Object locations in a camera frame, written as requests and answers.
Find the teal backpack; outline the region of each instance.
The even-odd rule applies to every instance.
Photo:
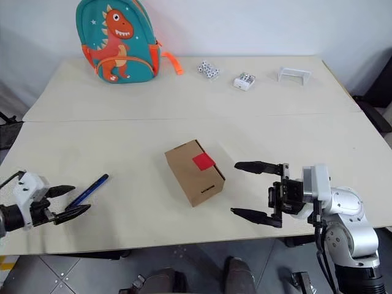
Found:
[[[138,0],[82,0],[76,24],[83,53],[100,78],[110,83],[137,83],[158,74],[160,44]],[[170,53],[162,56],[182,74]]]

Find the brown cardboard box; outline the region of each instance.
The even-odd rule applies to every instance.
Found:
[[[197,140],[167,151],[165,155],[192,206],[199,205],[223,189],[225,177]]]

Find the dinosaur print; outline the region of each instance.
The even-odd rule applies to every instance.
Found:
[[[125,18],[121,11],[112,9],[110,5],[107,6],[106,12],[103,11],[104,16],[104,28],[102,32],[107,35],[107,39],[102,40],[101,47],[97,46],[97,49],[88,48],[88,52],[93,59],[103,60],[105,58],[115,56],[127,56],[129,47],[123,42],[124,39],[130,39],[134,35],[134,27]],[[118,67],[119,75],[123,78],[130,78],[126,74],[127,61],[121,59],[113,59],[102,63],[102,71],[104,79],[109,82],[115,83],[118,81],[118,77],[112,74],[112,70]]]

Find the red label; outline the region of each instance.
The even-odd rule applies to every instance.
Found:
[[[192,160],[200,170],[206,170],[207,168],[215,165],[215,162],[208,156],[207,153],[201,153],[200,155],[192,158]]]

